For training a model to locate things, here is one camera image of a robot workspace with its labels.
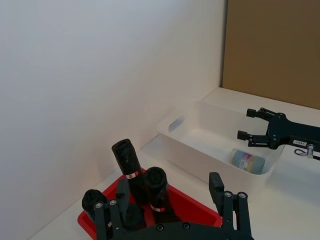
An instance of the white plastic bin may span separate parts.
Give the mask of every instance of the white plastic bin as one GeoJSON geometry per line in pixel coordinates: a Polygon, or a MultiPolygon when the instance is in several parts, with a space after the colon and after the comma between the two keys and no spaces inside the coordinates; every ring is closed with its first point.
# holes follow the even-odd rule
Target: white plastic bin
{"type": "Polygon", "coordinates": [[[246,192],[248,200],[263,190],[284,146],[277,150],[248,147],[237,139],[238,130],[255,135],[266,134],[268,122],[246,117],[244,113],[197,101],[176,111],[158,126],[167,160],[208,182],[209,172],[218,172],[225,190],[246,192]],[[265,158],[262,174],[256,175],[229,163],[233,148],[265,158]]]}

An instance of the brown cardboard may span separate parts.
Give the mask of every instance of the brown cardboard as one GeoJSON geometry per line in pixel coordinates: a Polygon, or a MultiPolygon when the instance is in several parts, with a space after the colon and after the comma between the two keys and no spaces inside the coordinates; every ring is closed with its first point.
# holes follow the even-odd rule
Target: brown cardboard
{"type": "Polygon", "coordinates": [[[222,86],[320,109],[320,0],[229,0],[222,86]]]}

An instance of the white table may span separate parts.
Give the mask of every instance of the white table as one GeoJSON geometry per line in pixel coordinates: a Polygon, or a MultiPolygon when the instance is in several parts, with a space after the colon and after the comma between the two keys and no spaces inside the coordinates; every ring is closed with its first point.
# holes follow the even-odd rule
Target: white table
{"type": "MultiPolygon", "coordinates": [[[[320,126],[319,110],[223,88],[216,89],[204,101],[243,113],[247,108],[264,107],[286,113],[291,121],[320,126]]],[[[141,166],[145,169],[152,166],[163,168],[171,185],[215,210],[208,183],[166,161],[162,148],[157,137],[139,151],[141,166]]],[[[296,156],[293,150],[291,146],[285,147],[261,196],[249,203],[252,236],[256,240],[313,240],[319,237],[320,162],[296,156]]],[[[120,175],[117,169],[95,188],[103,191],[120,175]]],[[[31,240],[90,240],[77,223],[81,212],[80,199],[31,240]]]]}

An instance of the white wall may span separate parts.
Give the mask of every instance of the white wall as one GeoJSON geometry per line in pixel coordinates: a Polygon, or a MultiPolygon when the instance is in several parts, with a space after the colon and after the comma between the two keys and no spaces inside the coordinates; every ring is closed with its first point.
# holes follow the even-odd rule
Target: white wall
{"type": "Polygon", "coordinates": [[[0,233],[23,240],[220,81],[223,0],[0,3],[0,233]]]}

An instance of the red tray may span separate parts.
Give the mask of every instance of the red tray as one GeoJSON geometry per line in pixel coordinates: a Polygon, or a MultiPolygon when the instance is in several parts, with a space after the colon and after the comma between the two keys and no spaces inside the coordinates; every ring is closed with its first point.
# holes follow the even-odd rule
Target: red tray
{"type": "MultiPolygon", "coordinates": [[[[109,200],[116,198],[116,188],[118,181],[125,178],[119,177],[112,185],[110,185],[103,194],[109,200]]],[[[183,221],[189,223],[203,224],[220,227],[222,219],[219,214],[202,203],[194,200],[173,186],[169,185],[169,196],[175,214],[183,221]]],[[[130,196],[130,203],[135,203],[135,200],[130,196]]],[[[155,224],[152,209],[149,205],[142,206],[144,208],[144,219],[147,227],[155,224]]],[[[90,235],[91,238],[96,240],[96,226],[91,222],[85,211],[78,217],[79,225],[90,235]]]]}

